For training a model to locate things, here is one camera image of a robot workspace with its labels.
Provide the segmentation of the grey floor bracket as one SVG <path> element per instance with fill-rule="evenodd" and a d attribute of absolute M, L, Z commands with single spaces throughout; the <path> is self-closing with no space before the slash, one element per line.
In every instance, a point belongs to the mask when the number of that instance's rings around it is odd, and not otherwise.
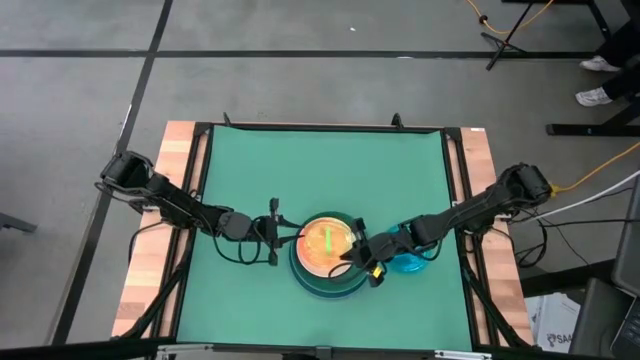
<path fill-rule="evenodd" d="M 0 230 L 14 229 L 23 233 L 34 233 L 37 225 L 0 212 Z"/>

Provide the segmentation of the black stand base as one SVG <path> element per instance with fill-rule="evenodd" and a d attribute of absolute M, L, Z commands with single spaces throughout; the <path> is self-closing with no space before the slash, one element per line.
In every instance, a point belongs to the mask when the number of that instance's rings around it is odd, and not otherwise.
<path fill-rule="evenodd" d="M 640 137 L 640 93 L 625 97 L 629 105 L 601 124 L 547 124 L 550 136 Z"/>

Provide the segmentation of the cyan translucent plastic plate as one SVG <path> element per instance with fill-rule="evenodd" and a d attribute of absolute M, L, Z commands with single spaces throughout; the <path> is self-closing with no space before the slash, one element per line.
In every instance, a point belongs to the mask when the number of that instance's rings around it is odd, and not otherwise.
<path fill-rule="evenodd" d="M 392 241 L 393 255 L 388 261 L 393 271 L 417 273 L 424 270 L 435 254 L 436 247 L 418 245 L 406 227 L 395 225 L 388 229 L 395 236 Z"/>

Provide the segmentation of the grey laptop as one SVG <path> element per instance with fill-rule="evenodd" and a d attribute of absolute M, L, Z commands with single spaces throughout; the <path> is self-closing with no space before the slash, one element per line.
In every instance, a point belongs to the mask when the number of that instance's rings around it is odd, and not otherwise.
<path fill-rule="evenodd" d="M 626 292 L 640 297 L 640 176 L 635 179 L 626 219 L 612 280 Z"/>

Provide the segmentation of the black tripod stand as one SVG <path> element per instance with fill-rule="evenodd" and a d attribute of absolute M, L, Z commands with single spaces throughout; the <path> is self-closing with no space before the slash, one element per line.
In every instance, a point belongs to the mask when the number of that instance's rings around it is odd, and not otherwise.
<path fill-rule="evenodd" d="M 532 16 L 529 16 L 529 12 L 532 9 L 533 5 L 536 3 L 535 0 L 530 0 L 527 7 L 524 9 L 516 23 L 512 26 L 512 28 L 508 31 L 506 30 L 498 30 L 494 28 L 488 21 L 488 16 L 479 11 L 479 9 L 474 6 L 474 11 L 478 16 L 478 22 L 484 28 L 488 30 L 488 33 L 482 32 L 481 36 L 485 40 L 490 40 L 496 45 L 496 50 L 487 63 L 485 69 L 487 71 L 491 71 L 498 60 L 504 55 L 508 50 L 514 51 L 517 55 L 526 55 L 527 52 L 519 48 L 515 45 L 511 44 L 511 40 L 514 37 L 515 33 L 523 27 L 527 27 L 533 21 L 535 21 L 542 13 L 544 13 L 555 0 L 546 0 L 545 4 Z"/>

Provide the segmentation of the wooden table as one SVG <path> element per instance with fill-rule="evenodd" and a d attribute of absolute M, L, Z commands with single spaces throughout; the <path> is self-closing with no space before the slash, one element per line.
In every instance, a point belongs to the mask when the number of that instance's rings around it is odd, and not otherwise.
<path fill-rule="evenodd" d="M 159 172 L 177 185 L 194 190 L 204 178 L 205 135 L 211 124 L 194 121 L 170 121 L 162 138 L 156 164 Z M 454 194 L 462 198 L 469 190 L 478 194 L 495 180 L 495 168 L 483 128 L 436 127 L 445 138 L 445 150 L 451 152 Z M 112 333 L 121 335 L 133 324 L 134 319 L 146 310 L 152 297 L 164 283 L 163 277 L 174 268 L 182 255 L 188 233 L 174 231 L 160 222 L 160 214 L 153 210 L 141 218 L 142 231 L 133 246 L 132 260 L 128 267 L 124 288 L 118 306 Z M 469 253 L 467 258 L 474 271 L 485 267 L 487 286 L 491 298 L 509 325 L 527 344 L 534 343 L 520 285 L 517 260 L 513 255 L 514 245 L 508 238 L 506 218 L 501 216 L 494 228 L 477 247 L 478 254 Z"/>

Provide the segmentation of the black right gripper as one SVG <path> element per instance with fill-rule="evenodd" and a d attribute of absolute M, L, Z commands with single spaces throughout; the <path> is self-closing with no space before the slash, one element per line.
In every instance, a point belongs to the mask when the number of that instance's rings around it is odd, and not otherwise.
<path fill-rule="evenodd" d="M 351 242 L 351 248 L 340 256 L 341 260 L 352 262 L 366 278 L 371 287 L 380 286 L 387 273 L 386 263 L 393 255 L 392 241 L 394 235 L 383 232 L 373 237 L 366 234 L 366 225 L 362 218 L 354 220 L 352 230 L 356 238 Z"/>

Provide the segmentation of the white shoe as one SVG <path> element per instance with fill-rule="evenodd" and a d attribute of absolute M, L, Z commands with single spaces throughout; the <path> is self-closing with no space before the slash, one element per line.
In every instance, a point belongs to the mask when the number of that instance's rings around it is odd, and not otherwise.
<path fill-rule="evenodd" d="M 594 56 L 591 59 L 581 61 L 579 67 L 584 70 L 593 72 L 608 72 L 615 73 L 620 70 L 620 67 L 609 64 L 603 57 Z"/>
<path fill-rule="evenodd" d="M 607 105 L 613 102 L 613 100 L 607 95 L 602 87 L 578 92 L 575 94 L 575 99 L 581 106 L 584 107 Z"/>

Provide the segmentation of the white printed box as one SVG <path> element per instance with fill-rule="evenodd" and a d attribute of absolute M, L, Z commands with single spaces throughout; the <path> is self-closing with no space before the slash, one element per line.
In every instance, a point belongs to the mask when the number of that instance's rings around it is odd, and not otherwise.
<path fill-rule="evenodd" d="M 525 299 L 535 344 L 545 351 L 568 353 L 580 305 L 565 294 Z"/>

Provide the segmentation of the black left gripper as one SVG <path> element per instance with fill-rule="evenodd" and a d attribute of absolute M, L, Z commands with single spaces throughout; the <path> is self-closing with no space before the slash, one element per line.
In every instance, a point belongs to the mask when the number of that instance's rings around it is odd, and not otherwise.
<path fill-rule="evenodd" d="M 258 218 L 257 229 L 255 233 L 258 235 L 260 242 L 269 248 L 267 263 L 270 266 L 278 265 L 277 250 L 286 243 L 303 238 L 304 234 L 295 234 L 290 236 L 279 237 L 278 226 L 300 229 L 302 225 L 287 220 L 278 212 L 279 199 L 271 198 L 269 201 L 269 214 Z"/>

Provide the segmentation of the person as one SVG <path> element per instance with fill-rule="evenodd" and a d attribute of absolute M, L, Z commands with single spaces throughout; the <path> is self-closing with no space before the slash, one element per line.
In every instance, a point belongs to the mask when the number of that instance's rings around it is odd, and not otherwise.
<path fill-rule="evenodd" d="M 596 50 L 597 56 L 620 68 L 618 75 L 602 85 L 611 100 L 640 93 L 640 60 L 627 66 L 632 58 L 640 56 L 640 0 L 620 1 L 630 20 Z"/>

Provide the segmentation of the black crossbar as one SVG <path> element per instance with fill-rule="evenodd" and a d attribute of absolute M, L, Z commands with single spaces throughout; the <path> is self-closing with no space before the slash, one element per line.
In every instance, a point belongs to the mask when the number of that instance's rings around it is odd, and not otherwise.
<path fill-rule="evenodd" d="M 330 346 L 235 346 L 214 343 L 179 343 L 174 338 L 116 339 L 99 342 L 71 343 L 0 349 L 0 360 L 131 360 L 136 358 L 169 358 L 186 353 L 268 353 L 284 358 L 339 360 L 344 357 L 407 360 L 618 360 L 615 358 L 563 354 L 533 348 L 508 348 L 480 345 L 472 351 L 456 350 L 389 350 L 357 349 Z"/>

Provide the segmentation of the green table mat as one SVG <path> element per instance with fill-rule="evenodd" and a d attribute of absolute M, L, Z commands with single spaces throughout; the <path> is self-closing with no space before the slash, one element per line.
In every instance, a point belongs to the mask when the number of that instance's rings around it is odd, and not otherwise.
<path fill-rule="evenodd" d="M 203 200 L 252 217 L 301 224 L 321 212 L 362 218 L 375 235 L 451 205 L 437 133 L 245 131 L 218 127 Z M 253 244 L 196 237 L 177 338 L 181 342 L 398 350 L 471 347 L 457 256 L 448 236 L 422 271 L 389 272 L 337 300 L 295 279 L 286 250 L 254 264 Z M 243 255 L 248 261 L 236 262 Z"/>

